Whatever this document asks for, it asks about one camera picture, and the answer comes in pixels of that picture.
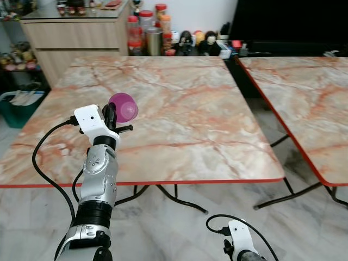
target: red table edge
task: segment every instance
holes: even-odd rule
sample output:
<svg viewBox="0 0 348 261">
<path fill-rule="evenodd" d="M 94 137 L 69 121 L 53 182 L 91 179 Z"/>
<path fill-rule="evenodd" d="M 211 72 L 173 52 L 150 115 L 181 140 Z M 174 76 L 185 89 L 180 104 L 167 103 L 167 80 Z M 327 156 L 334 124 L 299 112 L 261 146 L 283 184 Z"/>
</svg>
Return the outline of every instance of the red table edge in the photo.
<svg viewBox="0 0 348 261">
<path fill-rule="evenodd" d="M 313 170 L 313 172 L 315 173 L 316 177 L 318 178 L 318 180 L 325 186 L 328 187 L 339 187 L 339 186 L 348 186 L 348 183 L 330 183 L 328 181 L 326 181 L 322 175 L 320 174 L 320 172 L 316 169 L 316 167 L 314 166 L 314 164 L 312 163 L 312 161 L 310 160 L 310 158 L 307 156 L 307 154 L 305 153 L 305 150 L 302 148 L 302 146 L 297 142 L 295 136 L 293 135 L 293 133 L 290 131 L 290 129 L 288 128 L 288 126 L 285 124 L 285 122 L 282 120 L 282 118 L 280 117 L 280 115 L 278 114 L 278 112 L 276 111 L 276 109 L 273 107 L 273 105 L 271 104 L 271 102 L 267 99 L 267 96 L 262 92 L 261 88 L 258 86 L 258 84 L 256 83 L 256 81 L 253 79 L 253 77 L 250 75 L 250 73 L 248 72 L 248 70 L 246 69 L 246 67 L 244 66 L 244 64 L 239 60 L 238 57 L 236 57 L 235 59 L 238 64 L 241 66 L 241 68 L 245 71 L 246 75 L 249 77 L 249 79 L 251 80 L 251 82 L 253 83 L 253 85 L 255 86 L 255 88 L 258 90 L 258 92 L 262 95 L 263 99 L 266 101 L 266 103 L 268 104 L 268 106 L 271 108 L 272 112 L 276 115 L 278 121 L 282 124 L 282 126 L 284 127 L 284 129 L 287 131 L 287 133 L 289 134 L 289 136 L 291 137 L 291 139 L 293 140 L 293 142 L 295 143 L 296 147 L 299 149 L 299 151 L 301 152 L 302 156 L 304 157 L 304 159 L 306 160 L 306 162 L 308 163 L 308 165 L 310 166 L 310 168 Z"/>
<path fill-rule="evenodd" d="M 222 184 L 222 183 L 266 183 L 266 182 L 279 182 L 283 178 L 275 179 L 217 179 L 213 181 L 139 181 L 139 182 L 117 182 L 118 186 L 135 186 L 135 185 L 175 185 L 175 184 Z M 72 183 L 60 183 L 58 184 L 62 188 L 72 187 Z M 0 184 L 0 189 L 16 189 L 16 188 L 53 188 L 50 184 Z"/>
</svg>

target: purple cup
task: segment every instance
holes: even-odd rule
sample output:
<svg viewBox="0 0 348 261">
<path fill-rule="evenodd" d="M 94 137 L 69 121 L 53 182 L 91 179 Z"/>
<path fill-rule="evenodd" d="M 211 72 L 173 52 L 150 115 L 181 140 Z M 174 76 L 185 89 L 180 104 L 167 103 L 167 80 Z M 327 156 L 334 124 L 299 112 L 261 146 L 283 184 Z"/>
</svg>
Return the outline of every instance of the purple cup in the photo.
<svg viewBox="0 0 348 261">
<path fill-rule="evenodd" d="M 110 98 L 109 103 L 111 102 L 116 106 L 118 123 L 131 121 L 138 115 L 138 106 L 131 95 L 119 92 Z"/>
</svg>

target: marble floor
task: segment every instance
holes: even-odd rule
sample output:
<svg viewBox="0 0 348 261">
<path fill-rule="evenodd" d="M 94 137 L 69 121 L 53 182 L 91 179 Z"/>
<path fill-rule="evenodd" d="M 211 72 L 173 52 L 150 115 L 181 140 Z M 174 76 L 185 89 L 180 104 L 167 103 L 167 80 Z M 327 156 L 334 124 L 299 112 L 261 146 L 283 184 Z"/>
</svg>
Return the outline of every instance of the marble floor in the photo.
<svg viewBox="0 0 348 261">
<path fill-rule="evenodd" d="M 270 142 L 284 135 L 262 102 L 252 100 L 249 104 Z M 2 123 L 0 127 L 3 152 L 16 134 Z M 278 145 L 275 152 L 295 190 L 317 182 L 290 139 Z M 166 187 L 173 191 L 173 186 Z M 132 194 L 131 187 L 118 189 L 119 198 Z M 71 189 L 65 190 L 73 199 Z M 258 211 L 252 208 L 257 202 L 287 194 L 283 182 L 180 185 L 179 198 L 209 210 L 209 215 L 204 215 L 168 200 L 156 187 L 150 187 L 137 200 L 113 211 L 114 260 L 227 261 L 222 249 L 224 237 L 205 226 L 206 219 L 214 214 L 235 215 L 253 224 L 280 260 L 348 260 L 348 210 L 333 202 L 324 188 Z M 338 197 L 348 200 L 346 188 L 338 190 Z M 227 221 L 216 219 L 212 225 L 226 226 Z M 66 202 L 53 188 L 0 189 L 0 260 L 53 260 L 69 223 Z M 273 260 L 257 235 L 252 236 L 259 253 Z"/>
</svg>

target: countertop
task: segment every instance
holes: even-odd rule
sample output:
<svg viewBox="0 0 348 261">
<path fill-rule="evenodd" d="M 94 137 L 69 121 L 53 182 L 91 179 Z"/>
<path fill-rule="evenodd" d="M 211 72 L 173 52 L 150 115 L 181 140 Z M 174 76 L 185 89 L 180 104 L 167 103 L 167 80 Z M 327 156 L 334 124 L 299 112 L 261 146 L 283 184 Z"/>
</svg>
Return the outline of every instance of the countertop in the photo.
<svg viewBox="0 0 348 261">
<path fill-rule="evenodd" d="M 240 61 L 318 179 L 348 185 L 348 58 Z"/>
<path fill-rule="evenodd" d="M 129 0 L 122 0 L 122 3 L 116 10 L 101 10 L 96 8 L 92 11 L 91 8 L 86 8 L 85 15 L 69 15 L 67 12 L 64 16 L 61 16 L 57 10 L 56 1 L 50 2 L 44 5 L 42 8 L 31 12 L 30 14 L 22 17 L 22 20 L 33 20 L 33 19 L 84 19 L 84 18 L 118 18 L 124 7 L 128 4 Z M 103 1 L 103 5 L 109 3 L 110 1 Z"/>
<path fill-rule="evenodd" d="M 280 181 L 284 171 L 218 57 L 79 58 L 0 161 L 0 187 L 47 187 L 34 170 L 43 135 L 89 104 L 126 92 L 139 107 L 117 148 L 119 185 Z M 55 131 L 37 162 L 71 186 L 90 147 L 79 128 Z"/>
</svg>

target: teal bin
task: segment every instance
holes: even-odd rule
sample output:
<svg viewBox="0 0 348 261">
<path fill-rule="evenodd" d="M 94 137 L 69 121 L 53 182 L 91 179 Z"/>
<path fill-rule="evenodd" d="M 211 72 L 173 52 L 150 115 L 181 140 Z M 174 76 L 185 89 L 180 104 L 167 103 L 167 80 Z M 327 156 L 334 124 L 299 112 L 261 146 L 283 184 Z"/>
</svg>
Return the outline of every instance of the teal bin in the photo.
<svg viewBox="0 0 348 261">
<path fill-rule="evenodd" d="M 40 103 L 44 100 L 48 92 L 37 91 L 35 94 L 43 94 L 31 105 L 19 106 L 12 105 L 9 100 L 16 94 L 15 91 L 6 92 L 0 95 L 0 114 L 3 115 L 7 124 L 11 128 L 21 129 L 36 111 Z"/>
</svg>

